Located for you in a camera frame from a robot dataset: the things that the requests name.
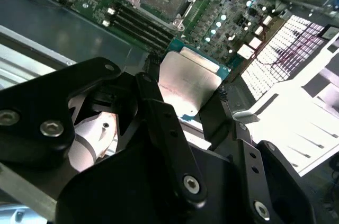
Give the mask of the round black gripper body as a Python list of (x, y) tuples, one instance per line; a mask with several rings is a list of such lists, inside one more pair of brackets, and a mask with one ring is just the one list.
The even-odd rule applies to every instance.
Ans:
[(55, 223), (252, 223), (239, 179), (225, 158), (191, 147), (208, 197), (185, 212), (167, 201), (170, 184), (151, 146), (139, 142), (77, 174), (59, 196)]

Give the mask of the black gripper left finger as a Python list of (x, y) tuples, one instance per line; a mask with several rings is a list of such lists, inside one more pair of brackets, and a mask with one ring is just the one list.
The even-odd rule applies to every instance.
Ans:
[(75, 140), (74, 122), (84, 100), (106, 88), (104, 108), (128, 132), (124, 153), (143, 142), (156, 191), (181, 207), (202, 207), (207, 188), (174, 108), (163, 101), (146, 73), (123, 76), (102, 57), (77, 63), (1, 91), (1, 160), (38, 168), (55, 167)]

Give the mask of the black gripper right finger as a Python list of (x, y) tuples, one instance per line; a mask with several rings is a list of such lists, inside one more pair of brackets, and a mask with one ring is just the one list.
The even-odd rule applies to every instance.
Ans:
[(214, 92), (199, 112), (211, 150), (225, 157), (222, 193), (228, 223), (316, 223), (300, 178), (273, 143), (255, 144), (247, 127)]

